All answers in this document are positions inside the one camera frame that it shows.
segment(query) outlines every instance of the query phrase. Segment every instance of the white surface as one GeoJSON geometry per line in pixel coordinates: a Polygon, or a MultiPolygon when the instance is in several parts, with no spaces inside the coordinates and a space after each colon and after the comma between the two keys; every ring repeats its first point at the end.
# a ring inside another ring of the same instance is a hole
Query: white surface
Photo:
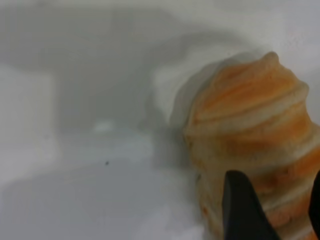
{"type": "Polygon", "coordinates": [[[1,0],[0,239],[203,239],[193,96],[274,50],[320,123],[319,18],[316,0],[1,0]]]}

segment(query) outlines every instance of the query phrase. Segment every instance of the spiral seashell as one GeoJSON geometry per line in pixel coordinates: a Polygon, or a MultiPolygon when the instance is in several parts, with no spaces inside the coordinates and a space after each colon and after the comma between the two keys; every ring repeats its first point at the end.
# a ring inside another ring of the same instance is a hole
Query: spiral seashell
{"type": "Polygon", "coordinates": [[[195,99],[184,138],[199,173],[202,215],[219,239],[228,170],[247,174],[281,239],[317,239],[308,207],[320,169],[320,127],[307,113],[308,91],[270,52],[224,68],[195,99]]]}

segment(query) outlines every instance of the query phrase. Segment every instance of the seashell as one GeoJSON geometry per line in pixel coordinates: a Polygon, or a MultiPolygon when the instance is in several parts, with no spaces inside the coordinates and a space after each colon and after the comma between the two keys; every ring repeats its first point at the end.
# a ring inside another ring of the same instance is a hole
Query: seashell
{"type": "Polygon", "coordinates": [[[270,52],[224,68],[196,97],[184,138],[200,175],[202,215],[218,239],[228,170],[247,174],[281,239],[317,239],[308,207],[320,169],[320,127],[307,113],[308,91],[270,52]]]}

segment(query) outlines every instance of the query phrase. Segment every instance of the black object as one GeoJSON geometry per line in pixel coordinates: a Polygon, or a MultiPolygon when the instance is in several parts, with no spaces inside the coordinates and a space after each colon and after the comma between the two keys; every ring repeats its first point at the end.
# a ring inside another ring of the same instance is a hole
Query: black object
{"type": "Polygon", "coordinates": [[[313,230],[320,238],[320,171],[317,173],[311,192],[311,200],[309,205],[309,217],[313,230]]]}
{"type": "MultiPolygon", "coordinates": [[[[249,178],[241,171],[231,170],[225,174],[222,212],[224,240],[280,240],[249,178]]],[[[320,171],[312,188],[309,217],[320,239],[320,171]]]]}

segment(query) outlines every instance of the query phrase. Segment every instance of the orange striped shell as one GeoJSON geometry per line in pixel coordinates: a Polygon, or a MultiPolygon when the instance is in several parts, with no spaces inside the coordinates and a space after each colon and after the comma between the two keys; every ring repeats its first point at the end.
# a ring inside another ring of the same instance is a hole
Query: orange striped shell
{"type": "Polygon", "coordinates": [[[196,99],[184,131],[209,228],[222,239],[227,170],[250,178],[281,239],[316,239],[307,216],[320,169],[320,128],[307,113],[309,87],[274,52],[229,66],[196,99]]]}

